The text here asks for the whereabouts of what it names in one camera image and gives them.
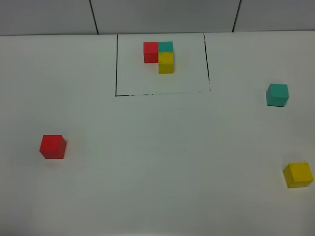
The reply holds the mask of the red template block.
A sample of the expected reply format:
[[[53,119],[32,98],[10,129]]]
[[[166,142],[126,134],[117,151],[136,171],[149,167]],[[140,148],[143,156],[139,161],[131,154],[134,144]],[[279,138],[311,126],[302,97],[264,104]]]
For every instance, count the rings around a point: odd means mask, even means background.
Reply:
[[[145,63],[158,63],[158,42],[144,42],[143,56]]]

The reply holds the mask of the teal template block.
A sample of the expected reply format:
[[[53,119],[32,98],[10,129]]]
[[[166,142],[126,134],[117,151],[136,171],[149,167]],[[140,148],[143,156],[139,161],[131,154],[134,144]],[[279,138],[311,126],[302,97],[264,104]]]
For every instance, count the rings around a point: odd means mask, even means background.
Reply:
[[[158,42],[158,52],[159,53],[172,53],[173,42],[172,41]]]

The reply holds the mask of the yellow template block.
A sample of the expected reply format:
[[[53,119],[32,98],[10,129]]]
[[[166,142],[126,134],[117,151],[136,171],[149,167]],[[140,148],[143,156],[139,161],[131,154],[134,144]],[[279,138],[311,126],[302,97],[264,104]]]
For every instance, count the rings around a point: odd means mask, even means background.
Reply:
[[[161,52],[158,54],[158,72],[159,74],[174,73],[174,53]]]

